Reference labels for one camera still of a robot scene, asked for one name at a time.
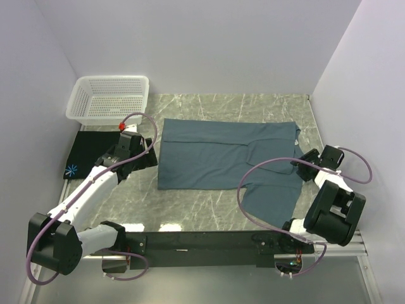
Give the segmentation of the blue-grey t-shirt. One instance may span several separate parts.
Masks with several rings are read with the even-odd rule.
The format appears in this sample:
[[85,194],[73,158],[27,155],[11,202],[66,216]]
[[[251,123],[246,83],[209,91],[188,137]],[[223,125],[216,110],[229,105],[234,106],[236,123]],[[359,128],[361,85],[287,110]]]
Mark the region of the blue-grey t-shirt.
[[158,189],[242,187],[243,209],[270,225],[292,218],[302,179],[290,164],[300,158],[295,122],[246,123],[165,119]]

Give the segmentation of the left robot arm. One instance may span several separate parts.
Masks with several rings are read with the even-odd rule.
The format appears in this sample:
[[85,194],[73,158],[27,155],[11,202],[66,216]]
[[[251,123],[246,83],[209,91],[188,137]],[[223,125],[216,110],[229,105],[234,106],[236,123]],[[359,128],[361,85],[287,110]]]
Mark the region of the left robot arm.
[[74,192],[47,214],[36,213],[28,223],[26,269],[32,263],[68,275],[79,261],[99,250],[117,255],[127,250],[124,226],[111,221],[77,232],[104,196],[132,172],[158,164],[155,138],[123,131],[117,144],[100,156]]

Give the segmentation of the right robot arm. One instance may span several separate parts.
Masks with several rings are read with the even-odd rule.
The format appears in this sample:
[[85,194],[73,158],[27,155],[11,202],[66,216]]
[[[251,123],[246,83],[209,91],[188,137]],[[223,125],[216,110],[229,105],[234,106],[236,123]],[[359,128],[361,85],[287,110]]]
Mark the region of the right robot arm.
[[322,170],[292,162],[303,181],[313,181],[317,185],[318,194],[303,219],[292,218],[284,223],[282,229],[286,232],[278,237],[278,247],[282,251],[293,252],[300,245],[299,236],[339,246],[350,243],[366,198],[354,192],[338,174],[343,159],[343,149],[326,145],[321,153],[312,149],[301,157]]

